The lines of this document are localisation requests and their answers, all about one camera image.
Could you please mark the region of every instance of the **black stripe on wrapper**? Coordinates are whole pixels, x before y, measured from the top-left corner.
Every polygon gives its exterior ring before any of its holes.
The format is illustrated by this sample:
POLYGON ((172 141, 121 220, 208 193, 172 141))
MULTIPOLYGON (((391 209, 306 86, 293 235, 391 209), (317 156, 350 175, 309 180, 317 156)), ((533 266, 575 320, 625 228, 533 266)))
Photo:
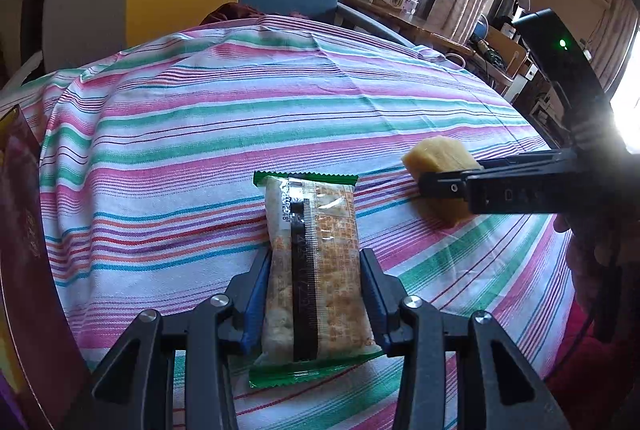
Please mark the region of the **black stripe on wrapper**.
POLYGON ((318 312, 316 311, 316 266, 305 232, 303 185, 289 179, 291 213, 291 279, 293 295, 293 360, 302 362, 318 357, 318 312))

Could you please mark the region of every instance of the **black cable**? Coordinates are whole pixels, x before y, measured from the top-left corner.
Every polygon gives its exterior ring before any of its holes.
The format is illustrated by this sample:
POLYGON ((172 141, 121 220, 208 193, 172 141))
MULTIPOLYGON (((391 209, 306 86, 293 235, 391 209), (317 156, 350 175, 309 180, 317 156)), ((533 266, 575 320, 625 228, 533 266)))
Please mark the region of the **black cable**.
POLYGON ((591 308, 589 309, 589 315, 587 317, 587 320, 585 320, 584 323, 582 324, 582 327, 580 327, 580 330, 578 331, 578 334, 576 334, 576 337, 574 339, 574 342, 571 344, 571 347, 569 347, 569 350, 564 354, 562 359, 558 363, 556 363, 554 368, 551 369, 551 372, 548 373, 548 375, 546 375, 545 381, 550 380, 560 370, 562 370, 562 368, 566 365, 569 359, 574 355, 575 351, 584 340, 584 337, 587 336, 587 331, 589 330, 589 327, 591 327, 591 324, 593 323, 593 320, 595 318, 596 310, 604 302, 604 298, 607 293, 606 291, 607 287, 609 283, 612 282, 609 279, 612 278, 616 272, 618 254, 620 253, 620 244, 621 244, 620 238, 621 238, 620 225, 615 225, 613 228, 611 260, 609 261, 609 266, 607 266, 606 276, 602 281, 602 285, 600 286, 600 289, 598 289, 598 295, 596 296, 596 300, 591 306, 591 308))

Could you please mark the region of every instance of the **silver bolt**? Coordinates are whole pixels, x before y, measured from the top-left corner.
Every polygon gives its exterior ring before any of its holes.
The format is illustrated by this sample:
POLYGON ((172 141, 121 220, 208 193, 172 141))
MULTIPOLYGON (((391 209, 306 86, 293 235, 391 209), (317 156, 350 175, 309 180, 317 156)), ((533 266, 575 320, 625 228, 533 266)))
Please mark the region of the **silver bolt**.
POLYGON ((138 315, 141 322, 153 322, 156 318, 158 318, 158 311, 155 309, 145 309, 142 313, 138 315))
POLYGON ((418 309, 422 305, 422 298, 416 295, 405 296, 402 303, 411 309, 418 309))
POLYGON ((214 305, 215 307, 222 307, 225 306, 229 303, 229 297, 227 295, 213 295, 210 299, 209 302, 211 302, 211 305, 214 305))
POLYGON ((479 324, 488 324, 492 316, 487 311, 476 311, 474 318, 479 324))

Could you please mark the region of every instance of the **sponge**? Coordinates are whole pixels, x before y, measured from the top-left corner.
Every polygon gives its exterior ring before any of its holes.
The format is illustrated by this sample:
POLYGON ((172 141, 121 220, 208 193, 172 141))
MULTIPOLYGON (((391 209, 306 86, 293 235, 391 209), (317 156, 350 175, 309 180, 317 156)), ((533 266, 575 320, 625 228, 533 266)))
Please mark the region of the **sponge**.
MULTIPOLYGON (((462 143, 445 136, 422 140, 402 157, 402 163, 415 182, 424 172, 482 168, 462 143)), ((432 213, 451 228, 473 216, 463 199, 427 198, 426 201, 432 213)))

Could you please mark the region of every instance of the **bed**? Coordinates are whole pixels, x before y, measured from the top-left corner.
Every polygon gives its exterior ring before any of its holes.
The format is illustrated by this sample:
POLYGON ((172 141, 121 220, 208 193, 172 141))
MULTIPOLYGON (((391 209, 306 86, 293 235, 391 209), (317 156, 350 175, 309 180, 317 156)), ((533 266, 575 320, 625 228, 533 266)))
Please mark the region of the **bed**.
MULTIPOLYGON (((479 216, 444 229, 400 162, 419 140, 476 159, 547 146, 490 87, 427 48, 265 16, 201 26, 60 70, 0 100, 42 142, 52 272, 95 366, 133 317, 193 308, 268 244, 256 169, 356 173, 362 247, 436 307, 491 311, 534 368, 550 370, 573 298, 567 234, 552 216, 479 216)), ((174 426, 184 427, 184 356, 174 426)), ((239 427, 391 426, 401 359, 314 383, 251 389, 233 370, 239 427)), ((446 428, 456 425, 453 359, 446 428)))

